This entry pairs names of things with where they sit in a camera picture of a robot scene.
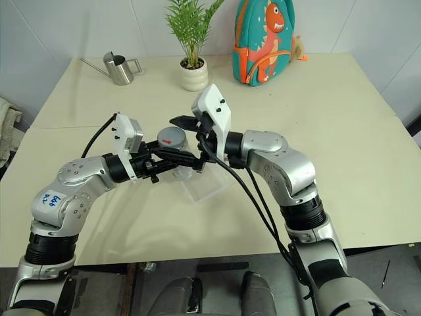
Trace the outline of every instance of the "black cable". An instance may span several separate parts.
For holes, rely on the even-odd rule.
[[[262,192],[261,192],[261,190],[259,188],[259,185],[257,184],[257,181],[256,181],[256,178],[255,178],[254,174],[252,173],[252,171],[250,170],[250,168],[248,166],[245,166],[245,170],[249,174],[250,179],[251,179],[251,182],[253,183],[253,186],[255,187],[255,190],[256,190],[257,194],[259,195],[260,200],[262,201],[262,204],[263,204],[263,207],[264,207],[264,209],[266,211],[266,214],[269,217],[269,221],[272,224],[272,227],[274,229],[274,234],[275,234],[274,238],[275,238],[275,241],[276,241],[276,244],[278,246],[279,251],[281,252],[281,254],[284,257],[284,259],[289,263],[289,265],[293,269],[295,269],[294,266],[293,266],[293,263],[292,263],[291,256],[289,255],[286,247],[282,244],[282,242],[281,242],[281,240],[279,238],[278,228],[276,227],[276,223],[274,221],[274,218],[272,217],[272,214],[271,214],[271,212],[269,210],[269,207],[266,204],[266,201],[265,201],[265,199],[264,199],[264,197],[262,195]]]
[[[265,211],[266,211],[266,214],[267,214],[267,215],[268,215],[268,217],[269,217],[269,221],[270,221],[270,223],[272,224],[272,228],[274,229],[275,236],[276,236],[277,238],[279,238],[278,228],[276,227],[276,224],[275,224],[274,218],[272,217],[272,214],[271,214],[271,212],[269,211],[269,207],[268,207],[268,205],[266,204],[266,201],[265,201],[265,200],[264,200],[264,198],[263,198],[262,192],[261,192],[261,190],[260,190],[259,186],[257,185],[256,178],[255,178],[254,174],[251,172],[251,170],[250,170],[250,168],[249,168],[248,166],[245,166],[245,170],[246,170],[246,171],[247,171],[247,173],[249,174],[250,179],[251,179],[251,182],[253,183],[253,186],[255,187],[255,190],[256,190],[256,192],[257,192],[257,195],[259,196],[260,200],[262,201],[263,207],[264,207],[264,209],[265,209]]]
[[[92,146],[92,144],[94,143],[94,141],[98,138],[98,136],[99,135],[101,135],[101,133],[108,127],[108,126],[110,126],[110,124],[116,119],[116,116],[117,116],[117,113],[114,113],[113,115],[112,115],[112,117],[107,121],[107,122],[105,122],[105,124],[104,125],[102,125],[101,127],[100,127],[100,129],[98,129],[98,131],[92,136],[92,138],[91,138],[91,140],[89,141],[89,143],[87,143],[87,145],[86,145],[86,148],[85,148],[85,150],[84,150],[84,152],[82,153],[82,156],[81,156],[81,158],[85,158],[86,157],[86,155],[87,155],[87,153],[88,153],[88,151],[89,151],[89,149],[91,148],[91,146]]]
[[[314,309],[314,316],[318,316],[317,305],[316,305],[316,299],[314,298],[314,294],[313,294],[313,293],[311,294],[311,304],[313,305],[313,309]]]
[[[222,160],[220,160],[208,147],[208,145],[206,144],[205,141],[205,136],[204,135],[199,135],[199,142],[203,148],[203,150],[205,150],[205,152],[207,153],[207,155],[215,160],[215,162],[220,165],[222,168],[224,168],[225,170],[227,170],[236,180],[237,182],[240,184],[240,186],[243,188],[243,190],[245,191],[245,193],[249,196],[250,200],[253,202],[254,206],[257,209],[257,212],[259,213],[264,225],[266,226],[266,228],[269,230],[270,234],[272,235],[272,237],[274,237],[276,239],[275,233],[272,230],[272,227],[270,227],[268,221],[266,220],[266,218],[264,217],[264,214],[262,212],[262,210],[260,209],[260,206],[258,205],[255,197],[252,195],[252,193],[250,192],[250,190],[248,189],[248,187],[245,185],[244,181],[239,177],[239,175],[232,170],[229,166],[227,166]]]

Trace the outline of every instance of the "teal backpack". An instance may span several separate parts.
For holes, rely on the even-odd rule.
[[[292,0],[241,0],[232,53],[235,79],[259,86],[281,73],[291,57],[293,31]]]

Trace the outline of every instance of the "table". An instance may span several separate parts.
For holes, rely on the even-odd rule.
[[[177,60],[142,59],[145,74],[122,87],[71,62],[1,182],[1,267],[17,266],[24,253],[32,198],[61,165],[80,156],[113,112],[138,119],[146,141],[172,117],[189,114],[197,94],[178,86]],[[256,88],[234,81],[230,57],[207,60],[210,79],[232,110],[233,131],[279,132],[312,160],[325,210],[344,248],[421,241],[421,151],[352,56],[311,55],[309,62],[296,62]],[[100,65],[100,59],[90,61]],[[194,135],[188,139],[194,148]],[[106,131],[90,154],[111,151]],[[217,196],[194,203],[181,183],[168,174],[161,178],[154,185],[148,180],[120,184],[95,202],[79,237],[77,264],[277,251],[233,180]],[[286,243],[279,207],[258,181]]]

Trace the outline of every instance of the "orange dinosaur print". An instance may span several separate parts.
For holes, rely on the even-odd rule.
[[[257,62],[260,58],[275,53],[278,51],[281,39],[276,35],[282,32],[285,25],[285,18],[281,13],[278,5],[268,0],[268,6],[264,8],[266,24],[263,26],[267,36],[263,37],[262,47],[258,46],[256,51],[249,49],[249,59],[253,62]],[[257,74],[257,80],[259,82],[268,81],[269,76],[274,74],[276,67],[276,61],[278,56],[267,58],[259,65],[259,71]],[[269,75],[266,74],[266,70],[269,68]]]

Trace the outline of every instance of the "white wall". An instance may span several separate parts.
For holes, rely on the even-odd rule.
[[[421,148],[421,132],[414,136],[414,140],[419,148]]]
[[[238,3],[225,0],[216,13],[204,54],[231,52]],[[420,0],[294,3],[307,52],[350,51],[404,124],[421,113]],[[24,109],[29,126],[72,57],[181,55],[163,18],[167,4],[0,0],[0,96]]]

